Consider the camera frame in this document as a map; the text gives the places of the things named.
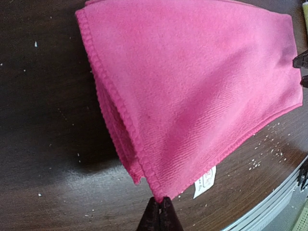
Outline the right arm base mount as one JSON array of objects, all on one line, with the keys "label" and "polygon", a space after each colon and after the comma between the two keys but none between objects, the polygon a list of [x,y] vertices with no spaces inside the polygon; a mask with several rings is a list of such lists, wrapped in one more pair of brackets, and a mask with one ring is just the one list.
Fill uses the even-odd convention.
[{"label": "right arm base mount", "polygon": [[299,168],[299,174],[297,177],[298,186],[300,190],[304,190],[306,187],[306,182],[308,180],[308,161],[306,160]]}]

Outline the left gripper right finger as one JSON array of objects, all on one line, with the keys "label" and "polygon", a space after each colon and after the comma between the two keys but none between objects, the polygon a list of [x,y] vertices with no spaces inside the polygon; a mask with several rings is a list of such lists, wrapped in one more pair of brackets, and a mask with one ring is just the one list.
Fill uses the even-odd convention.
[{"label": "left gripper right finger", "polygon": [[184,231],[169,197],[164,197],[160,209],[159,227],[161,231]]}]

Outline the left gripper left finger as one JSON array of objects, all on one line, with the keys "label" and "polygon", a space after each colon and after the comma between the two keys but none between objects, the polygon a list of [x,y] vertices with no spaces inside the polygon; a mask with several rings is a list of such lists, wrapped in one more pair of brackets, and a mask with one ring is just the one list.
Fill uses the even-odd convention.
[{"label": "left gripper left finger", "polygon": [[136,231],[159,231],[160,230],[160,205],[151,197]]}]

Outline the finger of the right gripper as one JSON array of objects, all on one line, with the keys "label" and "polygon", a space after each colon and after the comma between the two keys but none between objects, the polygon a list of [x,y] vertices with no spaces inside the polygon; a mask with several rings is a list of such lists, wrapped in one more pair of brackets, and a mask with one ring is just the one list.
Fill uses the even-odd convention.
[{"label": "finger of the right gripper", "polygon": [[302,87],[308,88],[308,75],[302,76],[300,84]]},{"label": "finger of the right gripper", "polygon": [[308,68],[308,50],[293,59],[294,68]]}]

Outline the pink microfibre towel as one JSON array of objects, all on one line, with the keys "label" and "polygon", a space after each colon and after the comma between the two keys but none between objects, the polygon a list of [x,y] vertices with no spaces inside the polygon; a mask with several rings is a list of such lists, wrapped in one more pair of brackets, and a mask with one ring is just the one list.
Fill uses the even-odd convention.
[{"label": "pink microfibre towel", "polygon": [[157,201],[303,104],[288,14],[234,0],[90,0],[76,18],[118,156]]}]

